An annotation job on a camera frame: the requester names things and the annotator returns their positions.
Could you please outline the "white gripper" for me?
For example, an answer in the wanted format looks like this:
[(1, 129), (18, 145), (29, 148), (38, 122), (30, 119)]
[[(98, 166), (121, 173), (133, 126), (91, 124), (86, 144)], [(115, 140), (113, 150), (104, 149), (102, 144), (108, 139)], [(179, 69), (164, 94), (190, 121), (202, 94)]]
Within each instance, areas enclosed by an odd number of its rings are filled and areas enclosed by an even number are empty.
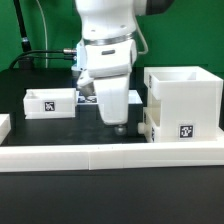
[(80, 90), (92, 84), (101, 118), (106, 125), (117, 125), (118, 136), (127, 134), (128, 92), (132, 67), (137, 58), (136, 43), (85, 47), (86, 66), (77, 81)]

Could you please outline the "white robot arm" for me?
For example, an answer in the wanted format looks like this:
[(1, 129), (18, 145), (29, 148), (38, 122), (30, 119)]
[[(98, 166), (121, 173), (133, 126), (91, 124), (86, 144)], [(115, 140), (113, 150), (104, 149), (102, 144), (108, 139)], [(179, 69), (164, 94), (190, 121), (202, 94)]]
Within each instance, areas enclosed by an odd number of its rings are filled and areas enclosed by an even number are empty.
[(146, 49), (137, 49), (144, 36), (138, 15), (165, 12), (174, 0), (74, 0), (82, 22), (77, 44), (78, 89), (84, 96), (94, 93), (104, 124), (124, 135), (128, 121), (128, 92), (132, 68)]

